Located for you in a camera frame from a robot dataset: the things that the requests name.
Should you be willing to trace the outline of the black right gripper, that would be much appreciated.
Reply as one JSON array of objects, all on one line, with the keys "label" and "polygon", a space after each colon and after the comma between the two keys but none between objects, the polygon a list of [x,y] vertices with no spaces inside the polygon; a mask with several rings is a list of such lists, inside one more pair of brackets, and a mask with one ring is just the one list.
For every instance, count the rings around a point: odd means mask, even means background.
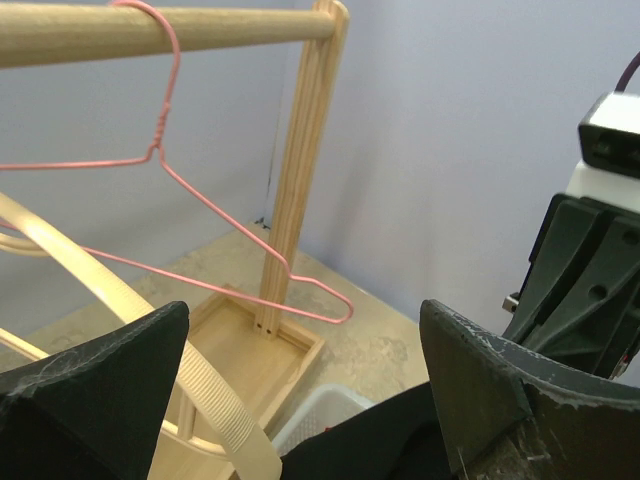
[{"label": "black right gripper", "polygon": [[639,215],[552,197],[504,338],[612,379],[639,351]]}]

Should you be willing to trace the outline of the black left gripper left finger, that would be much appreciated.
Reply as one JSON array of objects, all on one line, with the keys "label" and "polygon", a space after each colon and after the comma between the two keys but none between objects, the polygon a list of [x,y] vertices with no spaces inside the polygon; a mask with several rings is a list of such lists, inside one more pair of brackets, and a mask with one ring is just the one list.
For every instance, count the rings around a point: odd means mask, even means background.
[{"label": "black left gripper left finger", "polygon": [[171,302],[2,373],[2,478],[146,478],[188,330]]}]

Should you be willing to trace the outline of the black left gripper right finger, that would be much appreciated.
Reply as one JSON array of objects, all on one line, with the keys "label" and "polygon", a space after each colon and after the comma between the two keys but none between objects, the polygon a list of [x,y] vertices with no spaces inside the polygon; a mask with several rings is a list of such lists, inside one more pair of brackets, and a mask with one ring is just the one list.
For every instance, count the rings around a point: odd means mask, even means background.
[{"label": "black left gripper right finger", "polygon": [[636,479],[639,390],[532,352],[435,300],[420,338],[460,479]]}]

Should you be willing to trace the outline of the black t shirt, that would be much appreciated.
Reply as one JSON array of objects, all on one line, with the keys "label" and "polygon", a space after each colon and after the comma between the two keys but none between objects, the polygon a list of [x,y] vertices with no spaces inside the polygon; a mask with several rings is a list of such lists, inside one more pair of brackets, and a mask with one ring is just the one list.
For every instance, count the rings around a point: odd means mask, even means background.
[{"label": "black t shirt", "polygon": [[309,438],[282,457],[283,479],[451,479],[431,384]]}]

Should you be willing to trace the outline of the pink wire hanger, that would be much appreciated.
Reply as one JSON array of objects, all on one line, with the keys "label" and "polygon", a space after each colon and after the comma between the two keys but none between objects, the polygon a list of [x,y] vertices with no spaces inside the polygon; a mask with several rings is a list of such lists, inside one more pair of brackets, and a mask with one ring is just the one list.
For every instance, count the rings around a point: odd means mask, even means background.
[{"label": "pink wire hanger", "polygon": [[256,214],[286,51],[8,69],[1,190],[75,243],[157,265]]}]

